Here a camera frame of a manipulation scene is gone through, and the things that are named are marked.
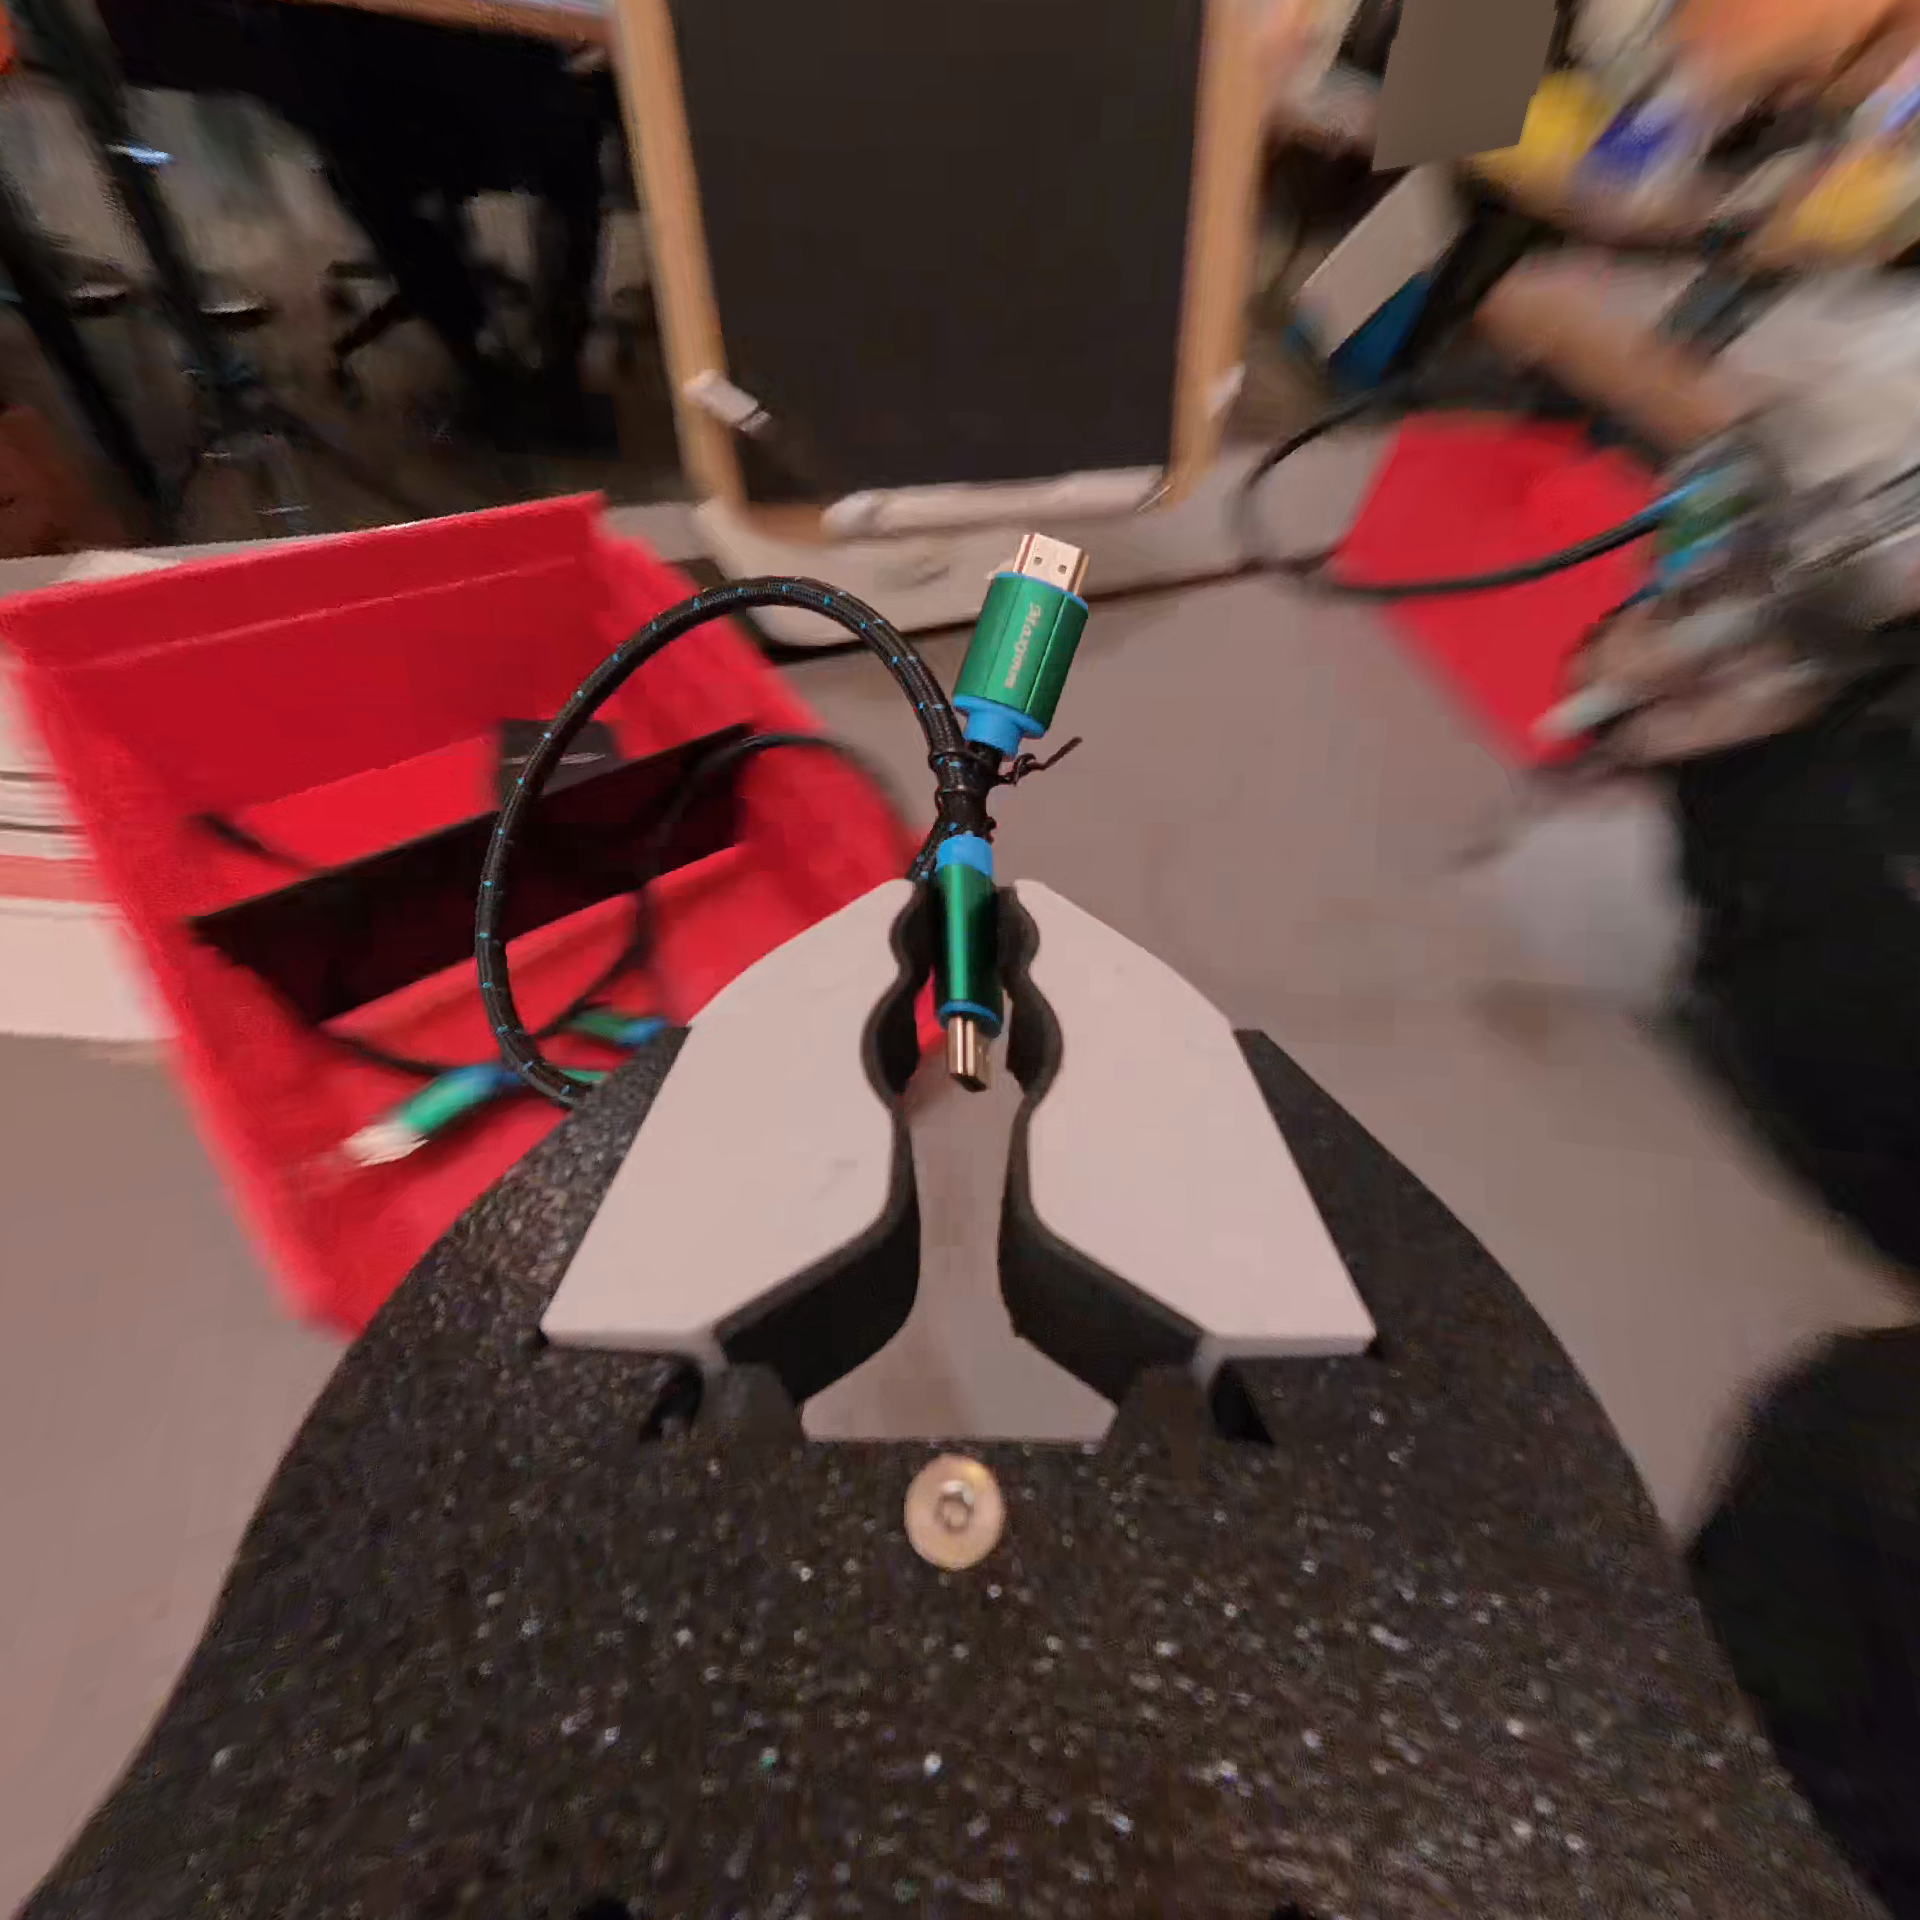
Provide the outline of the person's torso in black clothing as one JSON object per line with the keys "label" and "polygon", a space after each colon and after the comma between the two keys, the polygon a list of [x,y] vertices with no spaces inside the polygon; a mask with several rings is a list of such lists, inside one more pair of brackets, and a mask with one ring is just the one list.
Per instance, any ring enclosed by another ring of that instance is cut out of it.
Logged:
{"label": "person's torso in black clothing", "polygon": [[1688,1549],[1780,1762],[1888,1913],[1917,1913],[1917,1330],[1777,1380]]}

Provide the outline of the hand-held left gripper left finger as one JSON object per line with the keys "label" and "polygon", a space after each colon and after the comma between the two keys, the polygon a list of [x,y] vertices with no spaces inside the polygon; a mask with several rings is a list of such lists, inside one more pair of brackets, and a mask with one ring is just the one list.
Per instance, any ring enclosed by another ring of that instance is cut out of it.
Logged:
{"label": "hand-held left gripper left finger", "polygon": [[918,908],[883,882],[694,1015],[546,1307],[552,1348],[763,1366],[802,1404],[902,1330]]}

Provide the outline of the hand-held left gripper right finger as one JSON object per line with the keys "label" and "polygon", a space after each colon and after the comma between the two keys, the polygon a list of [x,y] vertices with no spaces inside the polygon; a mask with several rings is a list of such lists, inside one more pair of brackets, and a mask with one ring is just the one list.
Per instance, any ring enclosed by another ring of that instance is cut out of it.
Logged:
{"label": "hand-held left gripper right finger", "polygon": [[1364,1354],[1374,1319],[1212,1000],[1042,882],[1002,890],[999,957],[1014,1331],[1075,1376]]}

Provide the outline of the person's right forearm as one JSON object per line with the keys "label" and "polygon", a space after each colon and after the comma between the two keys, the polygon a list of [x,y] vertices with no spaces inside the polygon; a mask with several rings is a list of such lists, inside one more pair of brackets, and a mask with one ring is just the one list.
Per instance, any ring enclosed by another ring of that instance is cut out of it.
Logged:
{"label": "person's right forearm", "polygon": [[1679,1026],[1883,1259],[1917,1265],[1917,688],[1883,667],[1668,777],[1693,910]]}

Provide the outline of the black board with wooden frame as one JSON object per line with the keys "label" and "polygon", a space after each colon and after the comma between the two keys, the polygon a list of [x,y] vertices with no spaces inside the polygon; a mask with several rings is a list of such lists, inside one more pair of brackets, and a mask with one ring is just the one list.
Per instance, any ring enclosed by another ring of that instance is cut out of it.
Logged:
{"label": "black board with wooden frame", "polygon": [[606,5],[693,537],[904,631],[1238,567],[1260,5]]}

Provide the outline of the grey table wooden edge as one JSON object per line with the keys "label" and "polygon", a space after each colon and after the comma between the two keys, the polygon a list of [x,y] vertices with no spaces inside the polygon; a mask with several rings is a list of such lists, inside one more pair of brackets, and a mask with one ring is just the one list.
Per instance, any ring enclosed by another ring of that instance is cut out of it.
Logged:
{"label": "grey table wooden edge", "polygon": [[1916,285],[1812,276],[1761,295],[1718,348],[1668,327],[1702,279],[1681,285],[1599,253],[1510,268],[1474,331],[1657,449],[1765,423],[1813,469],[1916,449]]}

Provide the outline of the blue bag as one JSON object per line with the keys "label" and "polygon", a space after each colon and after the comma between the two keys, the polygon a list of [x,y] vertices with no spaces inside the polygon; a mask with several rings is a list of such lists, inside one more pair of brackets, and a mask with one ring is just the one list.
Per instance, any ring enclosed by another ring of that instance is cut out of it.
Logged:
{"label": "blue bag", "polygon": [[1328,355],[1328,379],[1339,395],[1371,392],[1416,371],[1447,327],[1447,299],[1437,291],[1438,268],[1407,278]]}

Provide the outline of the black braided cable green plugs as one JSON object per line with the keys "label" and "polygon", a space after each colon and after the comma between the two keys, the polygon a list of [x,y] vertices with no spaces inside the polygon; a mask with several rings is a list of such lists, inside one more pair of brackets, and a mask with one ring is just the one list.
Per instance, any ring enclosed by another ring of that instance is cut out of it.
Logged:
{"label": "black braided cable green plugs", "polygon": [[520,829],[533,818],[549,774],[606,699],[671,641],[757,608],[796,608],[858,639],[904,694],[924,736],[935,821],[907,876],[935,914],[935,1015],[947,1073],[987,1084],[988,1051],[1004,1026],[998,958],[998,884],[991,796],[1039,774],[1032,752],[1061,706],[1091,619],[1080,594],[1088,555],[1040,533],[1021,537],[973,621],[956,688],[947,692],[917,646],[874,606],[815,579],[745,579],[701,589],[623,639],[546,723],[524,768],[500,802],[476,893],[476,978],[495,1049],[526,1089],[561,1107],[581,1100],[580,1079],[549,1063],[515,1008],[508,968],[508,887]]}

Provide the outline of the grey panel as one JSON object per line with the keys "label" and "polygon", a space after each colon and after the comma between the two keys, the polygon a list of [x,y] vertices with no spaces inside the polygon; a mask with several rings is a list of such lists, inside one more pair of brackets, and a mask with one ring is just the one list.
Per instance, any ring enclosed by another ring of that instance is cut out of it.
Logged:
{"label": "grey panel", "polygon": [[1332,361],[1410,286],[1429,285],[1466,225],[1452,161],[1407,172],[1302,279],[1292,303],[1296,331]]}

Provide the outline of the red plastic bin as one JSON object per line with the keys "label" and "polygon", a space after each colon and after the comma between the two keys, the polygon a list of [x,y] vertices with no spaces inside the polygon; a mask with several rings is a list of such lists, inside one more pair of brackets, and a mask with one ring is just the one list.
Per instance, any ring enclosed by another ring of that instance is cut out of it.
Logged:
{"label": "red plastic bin", "polygon": [[[1355,581],[1464,579],[1589,541],[1654,502],[1655,480],[1580,429],[1494,416],[1416,416],[1337,553]],[[1468,726],[1516,767],[1577,752],[1535,720],[1569,689],[1596,621],[1645,579],[1645,542],[1498,591],[1416,599],[1381,613],[1400,649]]]}
{"label": "red plastic bin", "polygon": [[[339,1149],[407,1073],[323,1037],[191,922],[478,821],[507,758],[629,636],[693,594],[590,495],[149,564],[4,602],[4,656],[208,1153],[289,1307],[358,1333],[561,1112],[524,1092],[393,1164]],[[678,639],[599,714],[617,767],[820,723],[745,619]],[[771,947],[909,864],[923,802],[824,747],[701,797],[646,889],[656,944],[593,996],[685,1019]]]}

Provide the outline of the smooth black cable green plug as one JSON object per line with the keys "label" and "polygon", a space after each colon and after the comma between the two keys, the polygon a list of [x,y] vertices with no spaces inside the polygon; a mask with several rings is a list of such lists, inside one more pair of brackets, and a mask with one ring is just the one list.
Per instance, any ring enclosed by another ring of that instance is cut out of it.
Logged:
{"label": "smooth black cable green plug", "polygon": [[1238,482],[1231,507],[1242,570],[1294,584],[1334,602],[1410,606],[1529,588],[1619,553],[1639,541],[1655,541],[1659,546],[1657,579],[1681,579],[1701,555],[1723,541],[1733,541],[1741,517],[1758,509],[1760,496],[1749,485],[1751,464],[1723,454],[1706,465],[1688,468],[1679,483],[1618,524],[1571,546],[1493,572],[1450,579],[1358,581],[1334,570],[1337,550],[1332,546],[1319,553],[1283,553],[1273,546],[1263,520],[1263,485],[1285,460],[1347,425],[1434,416],[1460,409],[1468,395],[1469,391],[1458,381],[1447,381],[1431,371],[1403,373],[1380,386],[1341,398],[1321,418],[1260,451]]}

